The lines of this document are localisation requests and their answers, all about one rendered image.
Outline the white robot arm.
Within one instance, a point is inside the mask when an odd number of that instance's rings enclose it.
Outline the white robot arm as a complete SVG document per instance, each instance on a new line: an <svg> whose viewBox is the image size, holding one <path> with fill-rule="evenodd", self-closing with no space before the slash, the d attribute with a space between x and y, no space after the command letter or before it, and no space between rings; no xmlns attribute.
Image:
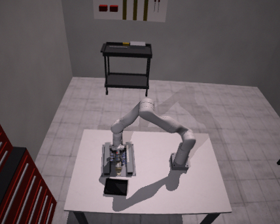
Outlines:
<svg viewBox="0 0 280 224"><path fill-rule="evenodd" d="M125 129L125 127L131 125L138 116L159 126L166 132L177 132L179 135L181 135L182 142L180 142L177 154L175 155L175 162L180 165L183 165L187 162L190 150L196 143L196 138L193 135L193 131L183 126L170 116L159 117L158 115L156 115L154 113L154 101L150 98L142 99L128 114L113 123L113 125L111 126L111 132L114 133L114 146L112 146L112 150L124 149L124 146L122 145L123 130Z"/></svg>

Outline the grey relay panel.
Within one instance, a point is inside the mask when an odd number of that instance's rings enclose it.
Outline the grey relay panel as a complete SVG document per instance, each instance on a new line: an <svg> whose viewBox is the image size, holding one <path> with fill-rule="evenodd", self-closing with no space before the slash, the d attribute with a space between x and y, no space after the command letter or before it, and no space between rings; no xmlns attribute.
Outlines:
<svg viewBox="0 0 280 224"><path fill-rule="evenodd" d="M120 162L116 162L116 156L110 151L109 146L113 145L110 142L102 145L101 177L136 176L133 144L131 142L123 144L123 146L126 146L126 151L124 151L126 154L122 153L120 155ZM126 159L127 161L123 161Z"/></svg>

